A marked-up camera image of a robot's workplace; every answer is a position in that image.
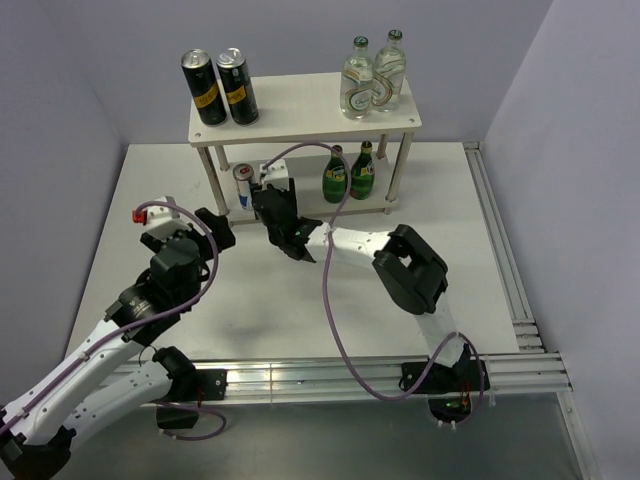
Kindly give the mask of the silver can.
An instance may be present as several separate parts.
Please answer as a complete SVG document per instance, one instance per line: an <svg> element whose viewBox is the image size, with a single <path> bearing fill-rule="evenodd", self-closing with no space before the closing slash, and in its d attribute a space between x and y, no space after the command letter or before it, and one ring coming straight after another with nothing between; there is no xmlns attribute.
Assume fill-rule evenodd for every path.
<svg viewBox="0 0 640 480"><path fill-rule="evenodd" d="M232 175L236 183L236 189L240 205L244 210L253 210L252 186L254 185L254 169L248 163L239 163L234 166Z"/></svg>

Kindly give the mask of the green bottle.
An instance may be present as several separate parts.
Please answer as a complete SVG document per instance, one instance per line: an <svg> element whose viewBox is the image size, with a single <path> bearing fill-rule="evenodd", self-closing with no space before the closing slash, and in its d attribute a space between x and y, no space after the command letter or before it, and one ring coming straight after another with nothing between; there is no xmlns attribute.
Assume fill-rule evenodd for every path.
<svg viewBox="0 0 640 480"><path fill-rule="evenodd" d="M324 199L332 204L339 204L344 198L347 180L345 165L340 157L343 152L341 145L334 145L329 162L322 176L322 193Z"/></svg>
<svg viewBox="0 0 640 480"><path fill-rule="evenodd" d="M350 195L356 200L367 199L375 183L375 166L372 159L372 143L364 141L360 154L351 167Z"/></svg>

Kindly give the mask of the clear bottle front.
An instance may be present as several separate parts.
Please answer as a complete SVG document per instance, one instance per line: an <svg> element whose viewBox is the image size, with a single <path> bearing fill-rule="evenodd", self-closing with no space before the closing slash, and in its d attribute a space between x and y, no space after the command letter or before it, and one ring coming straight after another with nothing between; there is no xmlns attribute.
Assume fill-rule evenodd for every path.
<svg viewBox="0 0 640 480"><path fill-rule="evenodd" d="M340 108L350 119L361 119L371 107L374 64L365 36L353 40L353 50L343 63L340 85Z"/></svg>

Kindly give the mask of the clear bottle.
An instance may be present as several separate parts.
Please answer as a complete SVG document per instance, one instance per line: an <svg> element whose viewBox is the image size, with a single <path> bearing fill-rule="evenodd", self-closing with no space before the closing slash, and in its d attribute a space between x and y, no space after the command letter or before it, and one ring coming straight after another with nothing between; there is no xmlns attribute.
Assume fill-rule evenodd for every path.
<svg viewBox="0 0 640 480"><path fill-rule="evenodd" d="M353 50L343 63L340 85L340 108L350 119L361 119L371 107L374 64L365 36L353 40Z"/></svg>
<svg viewBox="0 0 640 480"><path fill-rule="evenodd" d="M401 30L390 30L387 43L376 54L374 60L373 107L380 112L394 110L406 73L406 54L402 47Z"/></svg>

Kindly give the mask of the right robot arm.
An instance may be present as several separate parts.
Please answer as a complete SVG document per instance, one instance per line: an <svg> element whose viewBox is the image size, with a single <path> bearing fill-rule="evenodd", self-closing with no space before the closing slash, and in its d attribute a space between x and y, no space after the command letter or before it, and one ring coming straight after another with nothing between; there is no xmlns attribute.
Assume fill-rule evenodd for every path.
<svg viewBox="0 0 640 480"><path fill-rule="evenodd" d="M484 362L444 307L448 266L412 227L400 224L389 232L338 228L332 221L300 216L294 188L254 185L251 194L270 243L293 260L322 264L323 286L329 283L327 271L334 260L371 269L393 303L419 323L432 352L397 400L420 392L422 386L432 393L472 386L485 393L489 382Z"/></svg>

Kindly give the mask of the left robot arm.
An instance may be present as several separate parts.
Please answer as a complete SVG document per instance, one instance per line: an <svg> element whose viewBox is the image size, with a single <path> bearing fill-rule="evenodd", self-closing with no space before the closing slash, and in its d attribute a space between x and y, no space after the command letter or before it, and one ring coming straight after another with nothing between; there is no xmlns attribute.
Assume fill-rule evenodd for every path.
<svg viewBox="0 0 640 480"><path fill-rule="evenodd" d="M1 409L1 460L16 479L54 477L84 441L142 404L189 410L201 396L195 366L175 347L156 350L124 379L101 383L191 310L235 237L226 217L206 208L190 213L170 197L143 204L132 219L144 227L149 267L75 351Z"/></svg>

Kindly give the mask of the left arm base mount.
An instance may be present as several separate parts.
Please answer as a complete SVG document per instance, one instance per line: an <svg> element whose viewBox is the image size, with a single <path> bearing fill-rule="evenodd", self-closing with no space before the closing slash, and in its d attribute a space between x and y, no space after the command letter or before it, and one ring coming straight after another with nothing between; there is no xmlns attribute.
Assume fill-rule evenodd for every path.
<svg viewBox="0 0 640 480"><path fill-rule="evenodd" d="M169 392L156 401L156 425L162 432L191 430L204 415L206 401L222 401L227 387L224 369L196 369L173 381Z"/></svg>

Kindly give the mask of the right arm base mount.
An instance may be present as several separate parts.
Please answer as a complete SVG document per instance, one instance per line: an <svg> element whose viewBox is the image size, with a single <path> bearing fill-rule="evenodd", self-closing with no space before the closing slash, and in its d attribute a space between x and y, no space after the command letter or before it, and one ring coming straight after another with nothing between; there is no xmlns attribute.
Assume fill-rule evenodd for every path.
<svg viewBox="0 0 640 480"><path fill-rule="evenodd" d="M454 368L435 364L414 394L442 395L428 401L432 415L442 422L462 421L472 413L471 395L480 391L481 381L485 392L491 387L484 361L480 367L475 360L459 362Z"/></svg>

